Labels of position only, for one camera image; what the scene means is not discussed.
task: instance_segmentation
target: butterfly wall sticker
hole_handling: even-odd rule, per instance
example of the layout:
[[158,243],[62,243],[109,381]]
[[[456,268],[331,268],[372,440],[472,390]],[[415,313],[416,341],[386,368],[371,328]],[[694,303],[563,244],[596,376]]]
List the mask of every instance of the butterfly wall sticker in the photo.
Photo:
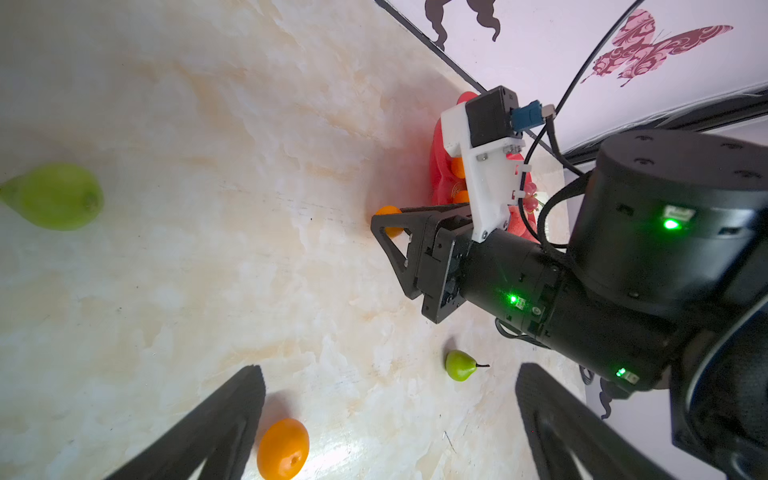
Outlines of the butterfly wall sticker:
[[627,79],[621,85],[623,87],[632,78],[659,68],[667,60],[668,55],[689,51],[729,30],[733,30],[730,25],[714,25],[686,31],[665,39],[659,39],[662,36],[659,34],[654,39],[656,20],[645,10],[635,10],[611,42],[616,48],[595,60],[593,72],[581,83],[592,75],[604,77],[622,64],[629,62],[618,75],[619,78]]

